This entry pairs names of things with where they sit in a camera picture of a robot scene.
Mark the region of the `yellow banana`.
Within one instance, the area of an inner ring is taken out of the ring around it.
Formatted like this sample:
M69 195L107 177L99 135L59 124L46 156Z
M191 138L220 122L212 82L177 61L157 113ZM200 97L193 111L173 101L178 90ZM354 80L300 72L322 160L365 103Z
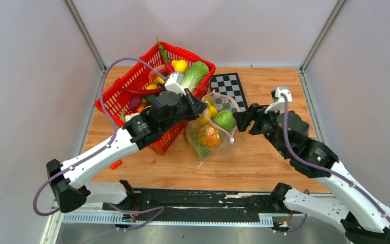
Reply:
M206 101L206 103L208 104L207 109L198 119L196 119L196 122L199 125L206 125L210 121L213 121L218 115L218 110L216 109L216 107L211 105L209 101Z

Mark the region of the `orange toy pineapple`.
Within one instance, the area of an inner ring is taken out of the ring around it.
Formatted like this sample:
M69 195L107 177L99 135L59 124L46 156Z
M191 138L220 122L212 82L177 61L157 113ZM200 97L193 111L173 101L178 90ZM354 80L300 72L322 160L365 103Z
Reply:
M222 144L220 130L211 124L201 126L198 131L198 139L201 145L208 149L216 149Z

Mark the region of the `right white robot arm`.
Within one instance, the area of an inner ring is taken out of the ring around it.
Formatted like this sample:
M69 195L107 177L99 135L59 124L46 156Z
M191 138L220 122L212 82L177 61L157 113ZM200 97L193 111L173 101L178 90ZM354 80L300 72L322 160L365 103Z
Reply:
M328 146L309 137L309 124L299 115L252 104L233 118L240 132L263 135L297 172L323 185L338 201L325 202L278 183L269 197L272 210L315 217L336 227L352 243L390 243L390 207L362 187Z

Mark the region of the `small green round cabbage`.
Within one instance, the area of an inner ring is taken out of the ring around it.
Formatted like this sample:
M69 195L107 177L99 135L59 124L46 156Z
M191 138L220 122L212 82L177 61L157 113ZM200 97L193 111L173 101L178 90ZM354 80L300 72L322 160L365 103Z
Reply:
M228 110L222 110L220 111L215 120L214 123L218 125L219 127L223 128L224 130L231 130L234 127L235 120L233 118L233 113Z

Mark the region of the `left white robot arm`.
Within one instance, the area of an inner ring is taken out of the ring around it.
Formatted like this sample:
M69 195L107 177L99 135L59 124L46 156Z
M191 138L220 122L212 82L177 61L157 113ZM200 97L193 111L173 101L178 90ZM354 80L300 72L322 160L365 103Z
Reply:
M123 183L95 182L91 178L112 163L159 141L178 123L198 119L207 103L184 94L163 91L150 107L135 115L105 141L70 160L47 163L50 187L59 210L68 213L86 203L112 203L123 210L131 209L135 196Z

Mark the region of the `clear zip top bag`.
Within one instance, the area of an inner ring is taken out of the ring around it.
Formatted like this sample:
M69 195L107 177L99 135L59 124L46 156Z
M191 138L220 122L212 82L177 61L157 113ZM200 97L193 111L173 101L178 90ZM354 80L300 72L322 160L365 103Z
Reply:
M185 135L195 155L203 162L215 150L234 143L237 125L233 117L240 108L234 98L215 91L202 97L207 109L186 124Z

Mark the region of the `red chili pepper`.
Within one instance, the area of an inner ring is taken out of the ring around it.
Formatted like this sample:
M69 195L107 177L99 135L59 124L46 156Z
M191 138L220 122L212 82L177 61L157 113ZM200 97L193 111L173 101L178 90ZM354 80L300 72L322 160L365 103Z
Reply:
M166 69L168 75L171 75L172 73L175 72L175 69L170 62L165 62L164 66L165 66L165 69Z

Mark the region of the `red plastic basket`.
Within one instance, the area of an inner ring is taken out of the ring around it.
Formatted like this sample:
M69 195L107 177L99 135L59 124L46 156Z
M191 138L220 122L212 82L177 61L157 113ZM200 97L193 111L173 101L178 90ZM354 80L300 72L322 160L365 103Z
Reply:
M161 41L160 44L163 46L168 58L171 60L185 60L190 67L198 61L206 64L209 68L209 73L192 93L198 99L204 97L210 88L211 77L216 71L215 64L186 49L173 46L163 41ZM114 83L105 92L103 92L105 109L101 107L99 99L95 102L96 108L101 112L106 110L111 115L116 125L118 127L122 127L124 122L120 119L121 113L124 110L125 114L131 114L131 110L128 108L128 105L133 98L133 95L126 92L125 89L143 89L153 84L154 78L149 77L150 71L151 70L143 64L135 64L124 76L117 78ZM186 121L178 123L167 131L159 141L149 145L148 147L159 155L164 155L180 132L184 129L185 125Z

